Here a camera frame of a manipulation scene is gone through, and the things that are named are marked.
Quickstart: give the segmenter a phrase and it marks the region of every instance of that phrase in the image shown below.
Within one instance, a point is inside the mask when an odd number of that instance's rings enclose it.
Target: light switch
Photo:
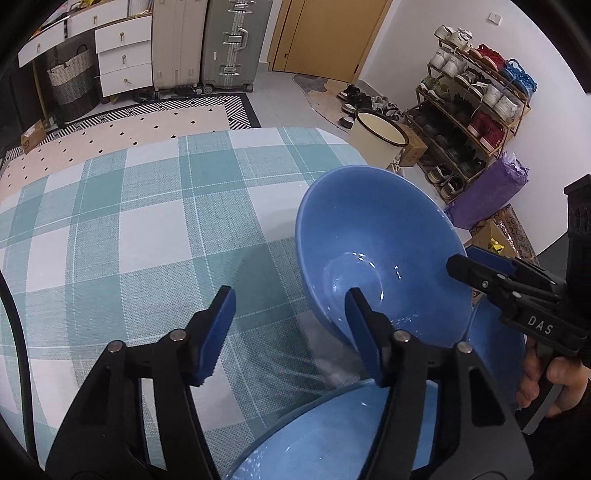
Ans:
[[[499,14],[496,14],[496,13],[491,13],[488,16],[488,21],[493,22],[495,25],[500,25],[501,20],[503,20],[503,17],[501,17]]]

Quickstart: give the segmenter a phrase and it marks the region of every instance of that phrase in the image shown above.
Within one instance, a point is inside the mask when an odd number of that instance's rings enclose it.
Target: suitcase handle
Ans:
[[[238,30],[240,30],[243,33],[243,36],[242,36],[242,44],[239,47],[236,47],[236,51],[245,49],[246,44],[248,42],[248,30],[246,28],[242,28],[242,27],[239,27]]]

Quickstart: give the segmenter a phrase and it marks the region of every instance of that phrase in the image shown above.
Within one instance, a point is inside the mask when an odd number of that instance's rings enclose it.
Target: blue shoe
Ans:
[[[510,59],[505,62],[505,68],[499,70],[499,73],[512,82],[516,78],[519,78],[522,73],[525,73],[525,70],[519,65],[517,60]]]
[[[523,72],[515,80],[513,80],[513,84],[524,94],[526,94],[527,98],[531,98],[531,96],[538,89],[538,84],[531,76],[527,75],[526,72]]]

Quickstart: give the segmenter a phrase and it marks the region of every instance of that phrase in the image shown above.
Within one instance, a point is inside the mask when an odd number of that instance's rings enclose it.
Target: white wall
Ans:
[[[500,26],[487,22],[500,14]],[[437,50],[439,25],[463,27],[475,44],[516,58],[538,83],[532,111],[507,145],[530,169],[530,182],[511,200],[536,252],[567,228],[564,186],[591,173],[591,99],[538,27],[509,0],[401,0],[361,79],[401,108],[416,104],[414,89]]]
[[[262,41],[262,50],[259,61],[267,61],[269,55],[269,48],[271,47],[271,39],[273,38],[273,31],[277,24],[277,17],[279,16],[279,9],[281,8],[281,0],[259,0],[259,2],[273,2],[271,6],[271,13],[269,14],[269,23],[265,32],[265,38]]]

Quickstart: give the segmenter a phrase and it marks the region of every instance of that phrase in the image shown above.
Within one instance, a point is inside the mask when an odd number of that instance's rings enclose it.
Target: white bucket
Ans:
[[[389,118],[372,110],[359,110],[355,113],[349,144],[368,165],[387,168],[400,159],[402,149],[408,145],[408,136]]]

